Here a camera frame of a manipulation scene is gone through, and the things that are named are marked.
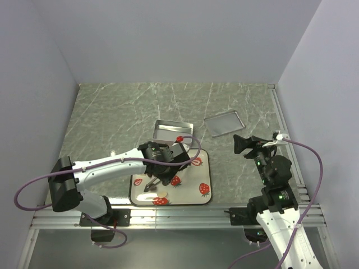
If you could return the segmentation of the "white oval chocolate front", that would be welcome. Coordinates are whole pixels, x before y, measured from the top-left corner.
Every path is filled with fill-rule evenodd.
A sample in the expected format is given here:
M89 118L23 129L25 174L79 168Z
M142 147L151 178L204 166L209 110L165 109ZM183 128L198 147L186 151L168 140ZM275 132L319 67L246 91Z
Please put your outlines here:
M157 196L158 196L159 198L166 198L167 195L168 195L168 193L165 192L165 191L162 191L162 192L158 192L158 193L157 193Z

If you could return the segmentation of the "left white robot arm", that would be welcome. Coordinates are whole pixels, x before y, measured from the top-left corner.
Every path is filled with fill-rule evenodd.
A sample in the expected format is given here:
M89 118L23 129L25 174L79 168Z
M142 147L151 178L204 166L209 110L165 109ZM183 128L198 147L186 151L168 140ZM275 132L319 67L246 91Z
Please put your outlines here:
M97 160L72 162L69 157L62 157L48 178L52 210L77 210L99 225L107 225L113 218L111 204L108 197L91 192L92 186L139 174L154 176L168 185L177 172L189 164L189 149L181 142L172 146L146 142L125 153Z

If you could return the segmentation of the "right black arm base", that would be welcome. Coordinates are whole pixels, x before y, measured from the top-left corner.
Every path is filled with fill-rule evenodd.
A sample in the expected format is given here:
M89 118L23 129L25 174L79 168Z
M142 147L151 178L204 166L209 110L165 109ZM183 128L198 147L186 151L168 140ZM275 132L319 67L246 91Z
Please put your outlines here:
M249 244L256 244L258 247L268 242L268 236L264 229L259 225L247 208L230 207L225 211L229 215L231 226L242 226L244 239Z

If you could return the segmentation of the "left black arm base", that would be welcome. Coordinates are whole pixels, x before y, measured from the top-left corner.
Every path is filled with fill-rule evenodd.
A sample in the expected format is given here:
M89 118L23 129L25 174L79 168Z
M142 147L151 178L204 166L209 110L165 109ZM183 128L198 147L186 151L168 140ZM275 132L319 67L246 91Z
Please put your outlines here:
M120 228L129 227L130 209L114 209L112 216L92 219L82 213L79 227L90 228L90 239L94 245L104 249L115 249L127 243L128 236Z

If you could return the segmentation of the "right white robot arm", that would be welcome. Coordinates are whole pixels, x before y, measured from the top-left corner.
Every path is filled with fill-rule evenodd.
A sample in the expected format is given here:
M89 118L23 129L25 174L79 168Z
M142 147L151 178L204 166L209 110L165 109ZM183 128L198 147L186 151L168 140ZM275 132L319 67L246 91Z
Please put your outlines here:
M294 143L289 135L275 132L271 140L251 136L233 136L234 153L247 150L245 159L253 160L264 185L261 195L247 204L248 220L259 224L278 257L277 268L321 268L302 225L312 206L309 202L300 212L298 202L289 185L292 162L277 155L279 146Z

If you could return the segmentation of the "metal serving tongs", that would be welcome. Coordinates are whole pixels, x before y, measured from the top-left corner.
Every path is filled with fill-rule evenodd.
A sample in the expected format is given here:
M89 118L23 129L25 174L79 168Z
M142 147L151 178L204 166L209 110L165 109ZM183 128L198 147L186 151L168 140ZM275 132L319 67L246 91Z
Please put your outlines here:
M152 177L150 182L145 185L144 192L150 192L149 189L153 187L157 187L158 184L160 184L162 181L158 179L157 177Z

